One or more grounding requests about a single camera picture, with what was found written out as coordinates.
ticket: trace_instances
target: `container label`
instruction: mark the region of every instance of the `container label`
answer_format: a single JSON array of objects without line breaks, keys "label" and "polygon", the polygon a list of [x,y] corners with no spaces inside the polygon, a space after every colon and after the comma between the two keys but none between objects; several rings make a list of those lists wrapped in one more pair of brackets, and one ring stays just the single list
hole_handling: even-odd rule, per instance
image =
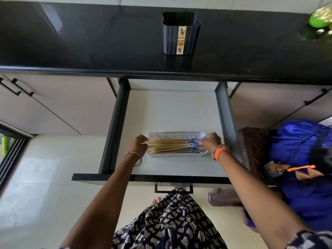
[{"label": "container label", "polygon": [[183,54],[183,48],[185,46],[186,30],[187,30],[187,26],[179,26],[178,45],[176,48],[177,55]]}]

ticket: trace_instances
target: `black granite countertop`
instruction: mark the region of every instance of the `black granite countertop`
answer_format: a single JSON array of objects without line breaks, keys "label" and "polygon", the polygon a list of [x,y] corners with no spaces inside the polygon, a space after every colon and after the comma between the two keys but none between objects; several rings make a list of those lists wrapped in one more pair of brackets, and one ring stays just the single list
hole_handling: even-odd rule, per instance
[{"label": "black granite countertop", "polygon": [[193,56],[166,56],[162,12],[192,9],[0,2],[0,71],[332,84],[332,43],[308,14],[200,10]]}]

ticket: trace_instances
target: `orange strap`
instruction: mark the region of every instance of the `orange strap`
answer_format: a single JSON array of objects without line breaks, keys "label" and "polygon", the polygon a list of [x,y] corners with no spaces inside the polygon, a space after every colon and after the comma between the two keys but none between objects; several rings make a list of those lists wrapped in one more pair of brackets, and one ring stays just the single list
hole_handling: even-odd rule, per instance
[{"label": "orange strap", "polygon": [[217,150],[214,152],[214,158],[218,161],[218,156],[219,156],[219,153],[223,150],[227,150],[227,148],[224,148],[224,147],[220,147],[220,148],[217,148]]},{"label": "orange strap", "polygon": [[305,165],[305,166],[302,166],[302,167],[294,167],[294,168],[288,168],[286,169],[287,171],[294,171],[294,170],[299,170],[299,169],[314,169],[316,166],[315,165]]}]

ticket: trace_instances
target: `finger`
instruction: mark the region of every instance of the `finger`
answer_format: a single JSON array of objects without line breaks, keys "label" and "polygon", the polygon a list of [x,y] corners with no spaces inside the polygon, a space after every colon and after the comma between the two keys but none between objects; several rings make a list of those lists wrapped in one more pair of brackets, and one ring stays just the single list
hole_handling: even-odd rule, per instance
[{"label": "finger", "polygon": [[144,143],[144,142],[146,142],[146,141],[148,141],[149,139],[148,138],[146,138],[144,135],[139,135],[139,136],[137,136],[137,138],[139,139],[139,141],[141,142],[141,143]]}]

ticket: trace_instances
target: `person's right arm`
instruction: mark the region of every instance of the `person's right arm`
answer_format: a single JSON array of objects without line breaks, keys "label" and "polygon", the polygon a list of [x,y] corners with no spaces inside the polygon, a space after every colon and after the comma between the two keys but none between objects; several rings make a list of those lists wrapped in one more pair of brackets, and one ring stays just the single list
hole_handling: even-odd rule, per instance
[{"label": "person's right arm", "polygon": [[[202,139],[201,149],[211,152],[219,144],[220,137],[211,133]],[[294,234],[310,230],[284,201],[229,152],[221,151],[218,160],[269,249],[285,248]]]}]

